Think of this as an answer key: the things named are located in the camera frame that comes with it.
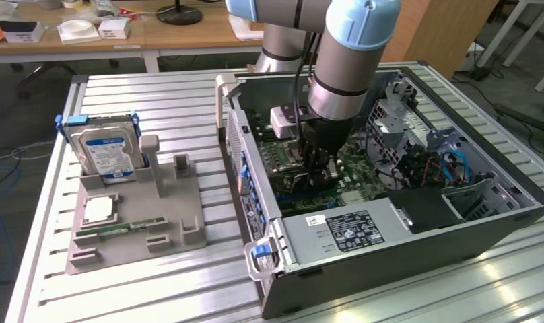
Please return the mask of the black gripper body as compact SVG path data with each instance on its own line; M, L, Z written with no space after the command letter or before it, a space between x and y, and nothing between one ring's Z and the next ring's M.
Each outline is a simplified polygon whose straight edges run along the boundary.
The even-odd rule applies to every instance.
M352 125L352 119L335 121L316 118L303 121L300 123L300 152L322 149L328 153L338 153L348 140Z

